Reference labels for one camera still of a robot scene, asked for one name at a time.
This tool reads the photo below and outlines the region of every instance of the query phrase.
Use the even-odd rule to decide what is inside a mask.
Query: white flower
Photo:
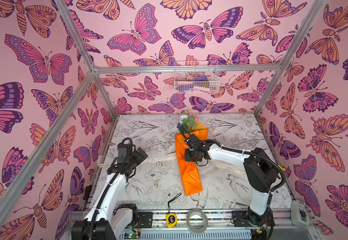
[[[184,115],[181,115],[179,119],[180,119],[180,120],[185,120],[185,119],[187,119],[187,118],[189,118],[189,116],[186,115],[186,114],[184,114]]]

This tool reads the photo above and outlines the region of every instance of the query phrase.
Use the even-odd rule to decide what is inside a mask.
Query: white wire mesh basket
[[[174,67],[175,93],[216,93],[219,90],[220,77],[218,65],[207,65],[208,61],[176,61]]]

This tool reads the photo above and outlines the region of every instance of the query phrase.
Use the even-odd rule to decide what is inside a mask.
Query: tape measure
[[[179,197],[181,194],[182,194],[181,192],[178,193],[173,199],[167,202],[168,213],[166,214],[166,222],[167,222],[168,228],[174,227],[178,222],[177,215],[175,213],[170,213],[170,203],[174,201],[175,199],[177,199],[177,197]]]

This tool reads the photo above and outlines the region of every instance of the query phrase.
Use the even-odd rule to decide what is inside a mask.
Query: flower bouquet
[[[189,115],[188,111],[185,111],[185,113],[180,116],[178,128],[179,127],[183,127],[188,132],[185,134],[186,137],[189,137],[190,134],[194,134],[200,140],[206,140],[209,133],[207,127],[200,123],[196,116]],[[175,144],[179,170],[181,171],[183,189],[186,196],[201,192],[202,185],[200,182],[200,176],[196,163],[185,161],[185,150],[189,147],[185,143],[185,138],[181,133],[177,133],[175,135]]]

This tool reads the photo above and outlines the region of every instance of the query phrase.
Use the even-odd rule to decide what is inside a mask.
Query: orange wrapping paper
[[[191,134],[196,135],[200,140],[206,140],[209,130],[198,121],[197,124],[197,127],[193,129],[194,132],[192,132]],[[179,170],[181,171],[181,179],[186,196],[201,192],[202,185],[200,182],[197,165],[195,162],[185,161],[185,150],[189,147],[185,143],[185,138],[180,133],[177,133],[175,135],[175,145],[178,166]]]

